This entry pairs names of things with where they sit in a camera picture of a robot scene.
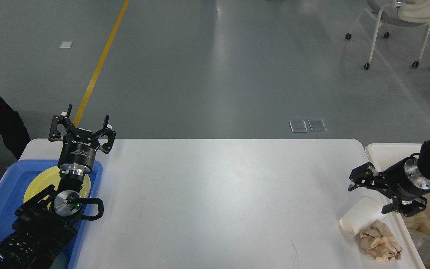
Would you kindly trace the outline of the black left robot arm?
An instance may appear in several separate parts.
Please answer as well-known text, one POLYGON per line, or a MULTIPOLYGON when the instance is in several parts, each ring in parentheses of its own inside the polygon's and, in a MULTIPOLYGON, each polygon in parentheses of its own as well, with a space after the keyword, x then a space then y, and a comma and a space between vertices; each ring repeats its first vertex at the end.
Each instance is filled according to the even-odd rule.
POLYGON ((77 235, 78 221, 103 216, 103 201, 82 197, 82 185, 93 170, 97 151, 112 150, 116 132, 108 115, 98 131, 75 127, 69 118, 71 109, 53 116, 48 138, 63 144, 58 185, 46 184, 15 210, 13 232, 0 242, 0 269, 49 269, 77 235))

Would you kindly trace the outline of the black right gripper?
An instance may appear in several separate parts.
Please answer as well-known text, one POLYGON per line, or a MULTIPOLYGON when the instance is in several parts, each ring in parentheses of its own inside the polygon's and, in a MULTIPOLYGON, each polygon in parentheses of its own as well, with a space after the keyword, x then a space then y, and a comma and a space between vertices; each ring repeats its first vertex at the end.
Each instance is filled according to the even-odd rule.
POLYGON ((426 209, 428 199, 418 198, 430 193, 430 179, 421 174, 416 157, 406 157, 384 171, 384 176, 368 162, 354 168, 348 191, 363 187, 392 195, 392 203, 382 207, 381 213, 401 213, 412 217, 426 209))

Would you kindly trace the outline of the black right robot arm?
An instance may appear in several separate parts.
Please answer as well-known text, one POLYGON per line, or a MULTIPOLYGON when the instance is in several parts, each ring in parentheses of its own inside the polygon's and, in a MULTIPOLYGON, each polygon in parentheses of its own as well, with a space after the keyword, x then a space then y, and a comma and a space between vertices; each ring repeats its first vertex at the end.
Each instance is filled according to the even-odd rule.
POLYGON ((418 153, 403 158, 384 171, 378 172, 368 162, 354 168, 349 176, 348 191, 359 187, 376 190, 391 199, 381 212, 414 216, 425 210, 426 194, 430 194, 430 140, 423 143, 418 153))

